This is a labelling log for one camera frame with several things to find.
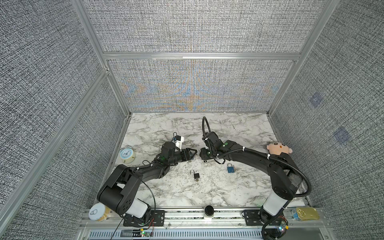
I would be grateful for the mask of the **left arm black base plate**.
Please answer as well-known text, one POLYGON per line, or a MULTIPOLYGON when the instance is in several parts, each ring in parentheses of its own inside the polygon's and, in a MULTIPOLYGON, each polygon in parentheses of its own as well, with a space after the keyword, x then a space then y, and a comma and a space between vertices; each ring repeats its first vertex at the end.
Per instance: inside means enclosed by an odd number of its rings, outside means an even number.
POLYGON ((133 215, 126 214, 124 216, 124 227, 143 228, 152 223, 155 227, 163 227, 165 221, 164 210, 151 210, 146 212, 143 217, 138 218, 133 215))

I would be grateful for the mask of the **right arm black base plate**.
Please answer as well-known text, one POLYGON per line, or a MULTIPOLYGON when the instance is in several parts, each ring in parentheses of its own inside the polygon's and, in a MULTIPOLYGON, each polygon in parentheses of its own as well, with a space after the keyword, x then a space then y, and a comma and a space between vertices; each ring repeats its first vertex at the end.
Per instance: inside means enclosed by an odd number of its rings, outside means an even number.
MULTIPOLYGON (((263 214, 263 217, 260 216, 260 210, 244 210, 241 212, 242 217, 246 222, 246 226, 262 226, 264 222, 268 220, 268 216, 263 214)), ((280 226, 286 220, 282 214, 280 217, 277 217, 269 226, 280 226)))

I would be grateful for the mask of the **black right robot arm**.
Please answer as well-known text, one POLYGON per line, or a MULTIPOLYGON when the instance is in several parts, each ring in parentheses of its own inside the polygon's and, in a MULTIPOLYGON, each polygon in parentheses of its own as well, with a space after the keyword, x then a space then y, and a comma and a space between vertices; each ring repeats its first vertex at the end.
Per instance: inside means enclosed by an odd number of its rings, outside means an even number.
POLYGON ((203 133, 203 141, 206 147, 201 149, 202 160, 239 162, 270 177, 272 191, 262 206, 262 212, 268 216, 276 216, 291 200, 301 196, 297 191, 304 178, 288 154, 277 156, 245 148, 234 141, 223 142, 215 132, 203 133))

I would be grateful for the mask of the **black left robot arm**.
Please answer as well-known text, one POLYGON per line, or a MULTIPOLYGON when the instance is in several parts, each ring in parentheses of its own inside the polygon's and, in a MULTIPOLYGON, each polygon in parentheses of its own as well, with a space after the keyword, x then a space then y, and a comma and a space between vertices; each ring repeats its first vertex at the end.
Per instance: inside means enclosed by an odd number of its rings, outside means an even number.
POLYGON ((150 205, 137 199, 141 184, 163 178, 172 166, 191 161, 197 150, 177 147, 174 142, 162 145, 161 152, 147 165, 118 165, 100 188, 97 200, 120 216, 132 216, 148 221, 150 205))

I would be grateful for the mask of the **blue padlock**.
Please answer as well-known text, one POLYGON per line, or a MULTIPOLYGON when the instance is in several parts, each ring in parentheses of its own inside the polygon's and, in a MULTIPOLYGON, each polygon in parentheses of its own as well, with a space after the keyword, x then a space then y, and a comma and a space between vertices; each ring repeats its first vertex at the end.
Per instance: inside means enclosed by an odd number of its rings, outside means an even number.
POLYGON ((231 163, 227 164, 227 171, 229 174, 232 174, 235 172, 235 168, 234 168, 233 164, 231 164, 231 163))

